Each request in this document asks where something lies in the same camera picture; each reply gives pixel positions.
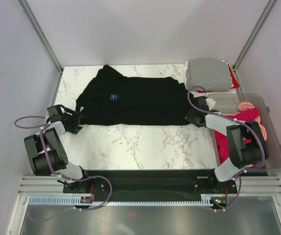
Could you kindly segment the black t-shirt blue logo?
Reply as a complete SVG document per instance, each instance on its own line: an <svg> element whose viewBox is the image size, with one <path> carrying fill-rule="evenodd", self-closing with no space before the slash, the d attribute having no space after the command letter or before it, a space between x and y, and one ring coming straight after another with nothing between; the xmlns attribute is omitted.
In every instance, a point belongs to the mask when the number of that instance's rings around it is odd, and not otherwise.
<svg viewBox="0 0 281 235"><path fill-rule="evenodd" d="M104 65L76 100L81 124L183 126L191 105L172 77L126 77Z"/></svg>

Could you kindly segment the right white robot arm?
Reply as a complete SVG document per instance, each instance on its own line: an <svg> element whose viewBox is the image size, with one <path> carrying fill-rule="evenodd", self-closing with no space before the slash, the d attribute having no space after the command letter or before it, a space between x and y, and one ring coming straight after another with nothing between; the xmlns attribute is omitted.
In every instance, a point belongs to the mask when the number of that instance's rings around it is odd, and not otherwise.
<svg viewBox="0 0 281 235"><path fill-rule="evenodd" d="M214 177L208 180L208 187L218 193L226 181L235 179L248 168L258 164L264 166L269 157L266 141L256 121L244 122L218 112L192 108L185 119L197 127L206 127L227 137L229 157L215 168Z"/></svg>

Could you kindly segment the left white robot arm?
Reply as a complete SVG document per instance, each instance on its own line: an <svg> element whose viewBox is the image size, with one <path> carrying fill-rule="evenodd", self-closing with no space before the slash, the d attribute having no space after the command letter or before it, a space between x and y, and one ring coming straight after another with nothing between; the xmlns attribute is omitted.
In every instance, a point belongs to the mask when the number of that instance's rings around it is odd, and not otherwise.
<svg viewBox="0 0 281 235"><path fill-rule="evenodd" d="M36 176L58 176L74 182L80 192L91 188L91 180L84 169L72 164L60 137L65 133L78 134L82 127L82 114L63 105L47 108L46 123L40 132L24 138L30 167Z"/></svg>

